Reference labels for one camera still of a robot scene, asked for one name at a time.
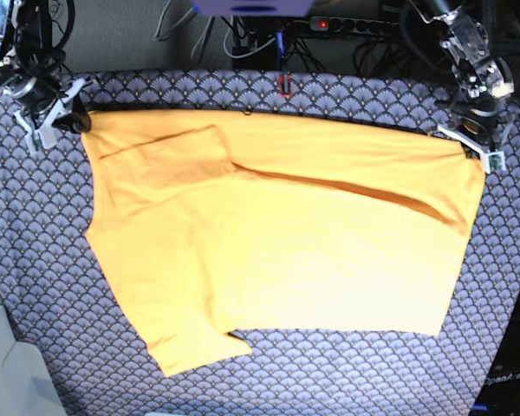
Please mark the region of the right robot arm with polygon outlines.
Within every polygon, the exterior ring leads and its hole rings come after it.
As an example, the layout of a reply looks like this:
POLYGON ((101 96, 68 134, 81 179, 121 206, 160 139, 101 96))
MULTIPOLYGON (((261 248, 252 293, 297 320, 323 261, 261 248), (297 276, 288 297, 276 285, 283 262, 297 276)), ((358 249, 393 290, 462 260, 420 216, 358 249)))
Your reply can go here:
POLYGON ((75 3, 62 4, 67 25, 54 42, 55 19, 48 1, 0 1, 0 91, 20 106, 14 117, 32 154, 55 146, 58 130, 91 130, 80 92, 92 79, 61 78, 66 68, 64 47, 75 26, 75 3))

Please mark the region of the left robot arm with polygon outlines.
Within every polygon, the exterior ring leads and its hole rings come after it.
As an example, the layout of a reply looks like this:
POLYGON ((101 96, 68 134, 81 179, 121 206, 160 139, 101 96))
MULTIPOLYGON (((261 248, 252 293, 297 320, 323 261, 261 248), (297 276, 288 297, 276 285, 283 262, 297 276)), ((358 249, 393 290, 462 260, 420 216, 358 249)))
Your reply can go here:
POLYGON ((492 55, 484 26, 472 19, 460 1, 408 1, 400 12, 400 32, 411 51, 436 68, 408 31, 408 15, 414 11, 427 25, 437 25, 437 40, 458 90, 448 101, 438 103, 452 114, 448 124, 435 131, 462 144, 471 156, 477 156, 486 173, 506 169, 503 150, 512 115, 503 116, 515 91, 512 73, 506 61, 492 55))

